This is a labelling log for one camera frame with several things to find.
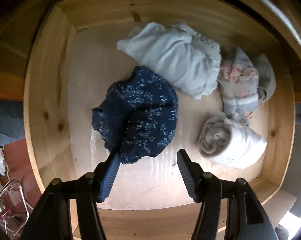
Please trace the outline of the navy floral underwear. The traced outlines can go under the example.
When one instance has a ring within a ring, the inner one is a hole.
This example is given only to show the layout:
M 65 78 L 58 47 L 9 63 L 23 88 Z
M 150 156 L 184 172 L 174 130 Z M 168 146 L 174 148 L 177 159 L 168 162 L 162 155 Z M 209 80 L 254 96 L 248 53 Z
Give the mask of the navy floral underwear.
M 92 127 L 123 164 L 155 158 L 174 138 L 178 103 L 165 79 L 137 66 L 128 79 L 113 83 L 102 104 L 92 109 Z

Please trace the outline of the white rolled underwear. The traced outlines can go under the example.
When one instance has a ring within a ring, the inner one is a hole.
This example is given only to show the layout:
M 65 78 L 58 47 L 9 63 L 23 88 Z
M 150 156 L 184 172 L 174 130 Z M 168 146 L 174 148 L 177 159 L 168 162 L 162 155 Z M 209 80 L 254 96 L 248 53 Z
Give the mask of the white rolled underwear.
M 198 140 L 199 151 L 204 158 L 240 170 L 254 165 L 267 144 L 253 129 L 223 114 L 206 120 Z

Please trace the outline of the pink floral grey underwear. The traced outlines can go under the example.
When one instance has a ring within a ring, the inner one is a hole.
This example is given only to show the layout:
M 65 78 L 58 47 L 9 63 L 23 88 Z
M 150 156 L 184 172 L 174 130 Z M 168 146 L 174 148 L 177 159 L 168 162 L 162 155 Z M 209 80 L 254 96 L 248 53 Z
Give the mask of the pink floral grey underwear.
M 220 65 L 218 83 L 223 100 L 223 112 L 228 118 L 245 126 L 250 125 L 258 103 L 258 70 L 239 48 L 228 52 Z

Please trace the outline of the grey knitted underwear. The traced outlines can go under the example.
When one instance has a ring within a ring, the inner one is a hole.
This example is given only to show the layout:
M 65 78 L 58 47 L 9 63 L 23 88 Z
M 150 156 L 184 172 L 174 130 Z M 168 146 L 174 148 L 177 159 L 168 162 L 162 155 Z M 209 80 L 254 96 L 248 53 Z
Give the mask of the grey knitted underwear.
M 252 62 L 259 75 L 258 101 L 265 103 L 272 97 L 276 89 L 274 69 L 265 54 L 255 56 Z

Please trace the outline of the light grey crumpled underwear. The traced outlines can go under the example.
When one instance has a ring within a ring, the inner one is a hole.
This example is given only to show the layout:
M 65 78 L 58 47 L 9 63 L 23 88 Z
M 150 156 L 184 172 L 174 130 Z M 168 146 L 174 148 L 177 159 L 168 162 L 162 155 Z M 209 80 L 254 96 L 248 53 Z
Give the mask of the light grey crumpled underwear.
M 136 26 L 117 49 L 200 100 L 218 87 L 220 45 L 184 22 L 166 28 L 157 22 Z

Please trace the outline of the wooden drawer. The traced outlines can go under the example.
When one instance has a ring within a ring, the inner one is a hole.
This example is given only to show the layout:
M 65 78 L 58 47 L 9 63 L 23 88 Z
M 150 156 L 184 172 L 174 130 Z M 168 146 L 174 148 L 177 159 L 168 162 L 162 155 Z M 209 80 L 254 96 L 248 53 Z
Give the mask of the wooden drawer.
M 281 38 L 239 0 L 55 0 L 35 38 L 25 85 L 25 131 L 41 188 L 52 182 L 75 195 L 77 179 L 124 139 L 111 195 L 99 210 L 107 239 L 190 239 L 200 210 L 176 164 L 185 148 L 205 163 L 197 135 L 218 111 L 218 91 L 195 100 L 118 51 L 131 30 L 185 21 L 222 47 L 266 53 L 277 88 L 254 127 L 265 153 L 240 170 L 218 165 L 215 175 L 248 179 L 272 224 L 294 198 L 281 192 L 294 135 L 293 87 Z

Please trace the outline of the blue denim cloth cover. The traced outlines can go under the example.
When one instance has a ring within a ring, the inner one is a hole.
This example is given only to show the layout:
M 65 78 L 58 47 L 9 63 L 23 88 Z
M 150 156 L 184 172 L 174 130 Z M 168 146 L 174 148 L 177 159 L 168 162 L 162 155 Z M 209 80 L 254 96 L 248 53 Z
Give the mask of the blue denim cloth cover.
M 0 100 L 0 146 L 24 138 L 23 102 Z

